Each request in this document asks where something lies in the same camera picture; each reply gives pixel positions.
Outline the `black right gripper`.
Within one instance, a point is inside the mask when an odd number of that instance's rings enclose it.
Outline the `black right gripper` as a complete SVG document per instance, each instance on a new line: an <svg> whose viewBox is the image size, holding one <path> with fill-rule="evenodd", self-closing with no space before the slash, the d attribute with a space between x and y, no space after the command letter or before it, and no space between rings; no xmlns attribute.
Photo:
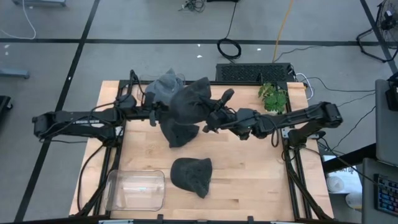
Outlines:
<svg viewBox="0 0 398 224"><path fill-rule="evenodd" d="M226 103L233 95L234 90L230 88L218 100L201 97L203 104L210 110L209 115L205 119L206 125L202 129L204 133L209 133L210 131L218 133L218 129L222 125L230 126L231 123L237 120L236 112L226 106Z"/></svg>

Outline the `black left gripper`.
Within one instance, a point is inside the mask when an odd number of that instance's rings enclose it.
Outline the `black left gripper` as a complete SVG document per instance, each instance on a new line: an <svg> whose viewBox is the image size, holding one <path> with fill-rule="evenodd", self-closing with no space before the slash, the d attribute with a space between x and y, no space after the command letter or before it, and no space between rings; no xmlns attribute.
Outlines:
<svg viewBox="0 0 398 224"><path fill-rule="evenodd" d="M156 118L155 118L155 107L157 109L169 109L169 105L165 104L162 101L158 101L154 104L155 93L147 92L142 94L141 98L141 107L139 108L139 119L144 121L146 119L149 120L149 124L152 127L156 127L156 119L157 120L166 120L170 118L168 110L157 110Z"/></svg>

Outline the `dark grey cap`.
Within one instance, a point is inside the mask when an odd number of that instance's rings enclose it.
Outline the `dark grey cap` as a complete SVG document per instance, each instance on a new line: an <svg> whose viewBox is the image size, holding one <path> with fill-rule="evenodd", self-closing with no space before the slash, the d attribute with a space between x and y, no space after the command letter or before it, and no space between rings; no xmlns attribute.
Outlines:
<svg viewBox="0 0 398 224"><path fill-rule="evenodd" d="M174 186L205 198L210 189L212 172L210 158L179 158L171 166L170 180Z"/></svg>
<svg viewBox="0 0 398 224"><path fill-rule="evenodd" d="M196 124L204 121L209 113L211 85L203 77L176 93L170 101L170 115L179 124Z"/></svg>
<svg viewBox="0 0 398 224"><path fill-rule="evenodd" d="M169 148L182 147L196 138L199 126L194 124L181 125L172 118L159 121L162 134L169 143Z"/></svg>

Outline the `black computer tower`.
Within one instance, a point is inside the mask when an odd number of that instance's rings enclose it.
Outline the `black computer tower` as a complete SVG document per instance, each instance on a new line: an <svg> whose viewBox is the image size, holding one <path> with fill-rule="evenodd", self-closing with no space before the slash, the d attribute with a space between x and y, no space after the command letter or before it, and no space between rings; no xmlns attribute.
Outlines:
<svg viewBox="0 0 398 224"><path fill-rule="evenodd" d="M216 81L222 82L294 82L290 63L219 63Z"/></svg>

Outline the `green potted plant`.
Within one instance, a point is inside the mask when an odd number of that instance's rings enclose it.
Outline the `green potted plant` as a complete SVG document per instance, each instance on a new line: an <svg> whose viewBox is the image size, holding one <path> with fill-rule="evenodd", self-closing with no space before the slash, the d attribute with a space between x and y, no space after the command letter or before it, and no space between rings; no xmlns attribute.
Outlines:
<svg viewBox="0 0 398 224"><path fill-rule="evenodd" d="M264 83L258 91L258 98L264 104L266 111L283 113L287 103L287 92L271 83Z"/></svg>

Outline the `clear plastic bin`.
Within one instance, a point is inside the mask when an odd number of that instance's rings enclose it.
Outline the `clear plastic bin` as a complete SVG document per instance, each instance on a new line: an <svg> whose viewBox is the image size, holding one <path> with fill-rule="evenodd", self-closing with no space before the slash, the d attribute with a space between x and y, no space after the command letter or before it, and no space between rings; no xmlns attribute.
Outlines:
<svg viewBox="0 0 398 224"><path fill-rule="evenodd" d="M107 211L158 211L165 199L165 175L160 170L113 170L104 189Z"/></svg>

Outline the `white cup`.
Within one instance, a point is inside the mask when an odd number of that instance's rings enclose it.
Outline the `white cup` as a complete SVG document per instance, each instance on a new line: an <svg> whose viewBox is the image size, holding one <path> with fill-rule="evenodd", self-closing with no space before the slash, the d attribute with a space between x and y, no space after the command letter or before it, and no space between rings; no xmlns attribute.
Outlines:
<svg viewBox="0 0 398 224"><path fill-rule="evenodd" d="M362 193L361 192L351 192L346 195L345 201L347 205L355 210L362 209Z"/></svg>
<svg viewBox="0 0 398 224"><path fill-rule="evenodd" d="M341 192L345 184L343 180L337 176L329 176L326 178L326 186L331 193Z"/></svg>

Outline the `grey metal foot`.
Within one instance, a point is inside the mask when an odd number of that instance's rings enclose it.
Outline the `grey metal foot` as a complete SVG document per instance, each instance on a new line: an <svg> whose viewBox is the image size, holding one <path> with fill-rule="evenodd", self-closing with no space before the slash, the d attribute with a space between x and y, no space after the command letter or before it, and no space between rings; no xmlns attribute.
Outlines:
<svg viewBox="0 0 398 224"><path fill-rule="evenodd" d="M17 78L29 79L30 75L27 70L0 68L0 77L17 77Z"/></svg>

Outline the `black object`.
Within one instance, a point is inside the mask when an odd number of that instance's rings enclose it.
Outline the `black object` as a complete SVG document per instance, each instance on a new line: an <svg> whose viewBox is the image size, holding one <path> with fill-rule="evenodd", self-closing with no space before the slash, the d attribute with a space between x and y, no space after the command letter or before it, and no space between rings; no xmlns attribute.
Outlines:
<svg viewBox="0 0 398 224"><path fill-rule="evenodd" d="M0 95L0 111L10 110L12 108L11 98L9 96Z"/></svg>

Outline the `grey cart base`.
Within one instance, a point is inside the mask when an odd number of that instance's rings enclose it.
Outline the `grey cart base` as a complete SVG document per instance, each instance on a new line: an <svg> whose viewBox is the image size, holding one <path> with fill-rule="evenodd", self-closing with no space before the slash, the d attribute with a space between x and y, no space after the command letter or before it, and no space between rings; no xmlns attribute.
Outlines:
<svg viewBox="0 0 398 224"><path fill-rule="evenodd" d="M15 5L25 4L58 4L62 7L67 6L67 0L11 0Z"/></svg>

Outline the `grey desk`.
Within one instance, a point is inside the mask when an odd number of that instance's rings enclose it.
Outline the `grey desk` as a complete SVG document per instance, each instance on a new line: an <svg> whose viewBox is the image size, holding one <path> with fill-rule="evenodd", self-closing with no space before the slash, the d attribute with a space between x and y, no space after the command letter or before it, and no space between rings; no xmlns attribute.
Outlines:
<svg viewBox="0 0 398 224"><path fill-rule="evenodd" d="M376 157L387 164L398 166L398 111L387 104L388 81L376 80Z"/></svg>
<svg viewBox="0 0 398 224"><path fill-rule="evenodd" d="M363 174L374 180L375 174L385 175L389 180L398 180L398 164L388 164L370 158L363 159ZM398 224L398 217L375 209L375 185L363 177L362 224Z"/></svg>

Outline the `black desk device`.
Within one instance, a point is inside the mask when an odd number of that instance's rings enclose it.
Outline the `black desk device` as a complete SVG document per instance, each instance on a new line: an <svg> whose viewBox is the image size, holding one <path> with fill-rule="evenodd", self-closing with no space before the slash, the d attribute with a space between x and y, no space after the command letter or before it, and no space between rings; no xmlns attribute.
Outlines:
<svg viewBox="0 0 398 224"><path fill-rule="evenodd" d="M389 89L386 91L387 105L391 111L398 111L398 72L388 80Z"/></svg>

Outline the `black floor fan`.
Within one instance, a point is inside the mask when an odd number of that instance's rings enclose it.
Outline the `black floor fan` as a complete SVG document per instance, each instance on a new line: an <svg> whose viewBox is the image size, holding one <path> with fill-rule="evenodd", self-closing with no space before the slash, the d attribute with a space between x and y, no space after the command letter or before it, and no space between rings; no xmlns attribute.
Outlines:
<svg viewBox="0 0 398 224"><path fill-rule="evenodd" d="M385 58L370 54L364 48L362 41L369 34L374 34L381 47L395 50L391 56ZM381 0L377 5L376 18L371 22L371 28L356 36L361 53L382 63L393 61L398 56L398 0Z"/></svg>

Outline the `colourful keyboard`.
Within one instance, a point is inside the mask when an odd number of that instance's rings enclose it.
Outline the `colourful keyboard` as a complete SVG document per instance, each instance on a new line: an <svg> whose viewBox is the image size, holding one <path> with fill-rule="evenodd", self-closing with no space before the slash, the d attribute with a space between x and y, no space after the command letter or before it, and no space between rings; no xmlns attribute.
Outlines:
<svg viewBox="0 0 398 224"><path fill-rule="evenodd" d="M398 180L381 174L374 174L374 180L375 209L398 217Z"/></svg>

